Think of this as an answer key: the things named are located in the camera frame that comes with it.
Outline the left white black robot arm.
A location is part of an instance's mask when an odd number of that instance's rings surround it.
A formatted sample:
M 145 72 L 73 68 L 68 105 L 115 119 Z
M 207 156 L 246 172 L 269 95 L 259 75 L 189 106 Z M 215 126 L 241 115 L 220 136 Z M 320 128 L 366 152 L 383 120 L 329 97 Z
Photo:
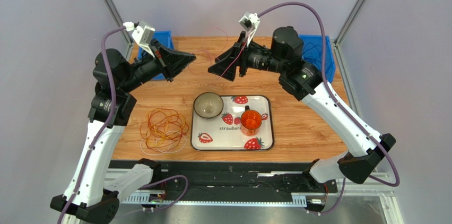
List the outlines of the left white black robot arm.
M 150 42 L 150 53 L 133 63 L 112 48 L 97 55 L 93 70 L 97 83 L 82 154 L 68 188 L 50 203 L 61 213 L 59 223 L 110 223 L 125 199 L 161 178 L 161 165 L 144 158 L 113 181 L 105 180 L 136 104 L 132 91 L 160 74 L 172 81 L 195 59 L 194 54 L 170 49 L 156 39 Z

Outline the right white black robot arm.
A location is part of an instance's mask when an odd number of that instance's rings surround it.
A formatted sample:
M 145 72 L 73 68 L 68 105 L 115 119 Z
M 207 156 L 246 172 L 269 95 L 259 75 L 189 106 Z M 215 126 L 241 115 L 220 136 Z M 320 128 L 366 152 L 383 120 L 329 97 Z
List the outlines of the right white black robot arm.
M 304 176 L 311 187 L 346 178 L 363 184 L 396 143 L 391 134 L 380 134 L 340 99 L 321 70 L 302 58 L 304 42 L 292 26 L 274 30 L 270 48 L 248 41 L 242 32 L 234 45 L 215 59 L 208 72 L 228 81 L 246 75 L 248 68 L 278 73 L 279 84 L 290 95 L 314 110 L 347 147 L 343 154 L 314 160 Z

